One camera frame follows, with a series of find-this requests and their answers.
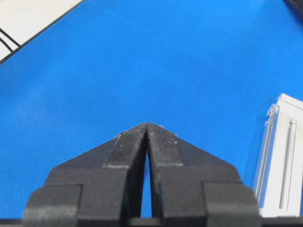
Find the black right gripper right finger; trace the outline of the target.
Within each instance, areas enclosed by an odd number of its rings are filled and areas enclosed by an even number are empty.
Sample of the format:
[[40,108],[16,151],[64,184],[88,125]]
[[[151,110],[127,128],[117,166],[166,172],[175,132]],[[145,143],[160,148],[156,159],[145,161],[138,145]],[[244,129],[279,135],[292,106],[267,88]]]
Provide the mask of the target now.
[[153,213],[165,227],[259,227],[252,190],[237,169],[149,123]]

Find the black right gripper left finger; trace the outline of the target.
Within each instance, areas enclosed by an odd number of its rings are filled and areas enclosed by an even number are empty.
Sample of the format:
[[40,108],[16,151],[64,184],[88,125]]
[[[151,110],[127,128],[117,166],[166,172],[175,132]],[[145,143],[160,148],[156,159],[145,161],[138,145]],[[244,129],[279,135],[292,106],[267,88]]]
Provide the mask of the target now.
[[119,227],[141,211],[147,124],[54,167],[30,196],[26,227]]

